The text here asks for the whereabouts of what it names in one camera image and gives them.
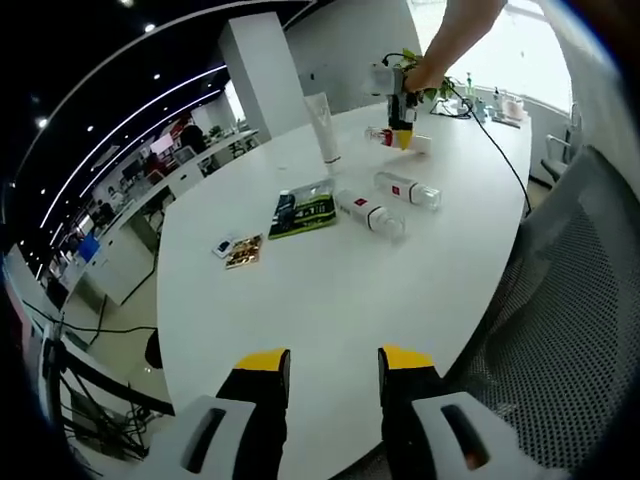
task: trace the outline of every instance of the led strip light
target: led strip light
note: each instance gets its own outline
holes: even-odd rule
[[[147,130],[145,130],[144,133],[142,133],[140,136],[138,136],[138,138],[136,138],[135,140],[133,140],[129,145],[127,145],[126,147],[124,147],[122,150],[120,150],[120,152],[113,157],[103,168],[102,170],[100,170],[98,172],[98,174],[95,176],[95,178],[93,180],[91,180],[91,182],[89,182],[89,185],[86,186],[86,188],[82,191],[82,193],[80,194],[80,198],[82,198],[84,196],[85,193],[87,193],[87,191],[91,188],[91,186],[98,180],[98,178],[100,178],[100,176],[111,166],[111,164],[113,164],[113,162],[115,162],[124,152],[126,152],[127,150],[129,150],[129,148],[131,148],[133,145],[135,145],[136,143],[138,143],[145,135],[147,135],[149,132],[151,132],[152,130],[154,130],[155,128],[158,128],[160,125],[162,125],[163,123],[165,123],[167,120],[170,120],[172,117],[174,117],[175,115],[177,115],[178,113],[182,112],[183,110],[186,110],[187,108],[195,105],[198,102],[201,102],[202,100],[209,98],[212,95],[215,95],[216,93],[220,93],[222,90],[216,90],[215,92],[211,92],[208,93],[207,95],[205,95],[204,97],[200,97],[197,100],[194,100],[193,102],[191,102],[188,105],[185,105],[184,107],[176,110],[175,112],[173,112],[171,115],[166,116],[165,118],[163,118],[162,120],[160,120],[158,123],[156,123],[153,127],[148,128]]]
[[[222,70],[224,68],[227,68],[226,65],[222,65],[220,67],[216,67],[213,68],[211,70],[207,70],[204,73],[201,73],[200,75],[196,75],[193,78],[190,78],[189,80],[186,80],[184,82],[182,82],[179,85],[176,85],[175,87],[167,90],[166,92],[164,92],[162,95],[154,98],[153,100],[151,100],[150,102],[148,102],[147,104],[143,105],[142,107],[140,107],[138,110],[136,110],[135,112],[133,112],[131,115],[129,115],[124,121],[122,121],[116,128],[114,128],[113,130],[111,130],[111,132],[104,137],[99,143],[98,145],[96,145],[93,150],[91,150],[86,157],[84,157],[84,160],[82,160],[82,162],[80,162],[80,165],[78,165],[76,167],[76,169],[73,171],[73,173],[69,176],[69,178],[67,179],[67,181],[64,183],[64,185],[62,186],[62,188],[60,189],[60,191],[58,192],[58,194],[56,195],[56,197],[53,199],[53,202],[51,203],[51,206],[49,207],[49,209],[47,210],[47,213],[45,214],[44,218],[42,219],[42,223],[40,224],[40,228],[44,227],[44,224],[47,222],[47,219],[49,218],[49,215],[51,215],[51,211],[53,210],[53,207],[55,207],[56,203],[58,203],[58,200],[60,200],[60,197],[62,196],[62,193],[66,190],[66,188],[69,186],[69,184],[71,183],[71,180],[73,180],[73,177],[76,176],[76,174],[80,171],[80,169],[84,166],[85,163],[87,163],[87,161],[89,160],[89,158],[102,146],[104,145],[104,143],[109,140],[109,138],[111,138],[118,130],[120,130],[124,125],[126,125],[133,117],[135,117],[136,115],[138,115],[139,113],[141,113],[142,111],[144,111],[145,109],[147,109],[148,107],[150,107],[151,105],[153,105],[154,103],[158,102],[159,100],[163,99],[164,97],[166,97],[167,95],[175,92],[176,90],[178,90],[179,88],[184,87],[185,85],[194,82],[196,80],[201,79],[202,77],[205,77],[207,75],[210,75],[214,72],[217,72],[219,70]]]

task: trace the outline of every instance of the human hand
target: human hand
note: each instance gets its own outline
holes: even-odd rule
[[[425,66],[424,63],[419,64],[413,70],[407,72],[404,81],[404,89],[407,92],[417,92],[426,88],[439,88],[442,85],[444,74],[435,72],[433,69]]]

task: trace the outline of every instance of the white cap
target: white cap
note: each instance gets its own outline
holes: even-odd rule
[[[414,135],[411,138],[409,150],[428,155],[431,152],[431,139],[422,135]]]

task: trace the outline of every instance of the floor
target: floor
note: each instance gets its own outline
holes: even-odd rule
[[[124,330],[139,326],[155,327],[156,273],[154,272],[120,307],[107,302],[102,328]],[[171,401],[162,370],[145,361],[147,340],[153,332],[141,330],[127,334],[101,333],[89,353],[111,372],[142,393]]]

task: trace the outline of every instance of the plastic bottle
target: plastic bottle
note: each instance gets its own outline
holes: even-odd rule
[[[368,127],[364,131],[364,138],[370,142],[384,145],[385,147],[400,148],[397,135],[390,128]],[[428,154],[431,148],[431,139],[421,135],[413,135],[407,150],[416,153]]]
[[[376,188],[389,195],[431,210],[438,210],[442,203],[440,190],[393,173],[378,172],[373,177],[373,183]]]
[[[471,81],[471,72],[467,72],[467,87],[465,90],[466,97],[473,103],[473,99],[476,96],[476,87],[473,86],[473,82]]]
[[[334,200],[340,210],[372,232],[398,240],[404,235],[404,218],[392,214],[382,205],[350,191],[342,190]]]
[[[318,139],[322,160],[326,165],[333,164],[340,159],[340,154],[338,153],[336,137],[333,134],[331,110],[329,110],[327,96],[322,92],[304,97],[304,101],[311,117],[313,131]]]

